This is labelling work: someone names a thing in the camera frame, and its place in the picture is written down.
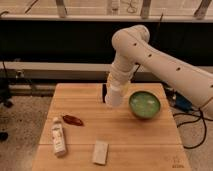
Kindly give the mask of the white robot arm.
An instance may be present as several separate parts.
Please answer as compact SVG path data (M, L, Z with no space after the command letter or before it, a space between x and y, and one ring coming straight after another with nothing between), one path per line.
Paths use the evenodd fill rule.
M126 85L138 63L205 114L213 114L213 74L153 48L148 44L149 38L143 25L120 29L112 36L116 55L107 78L106 104L115 107L122 103Z

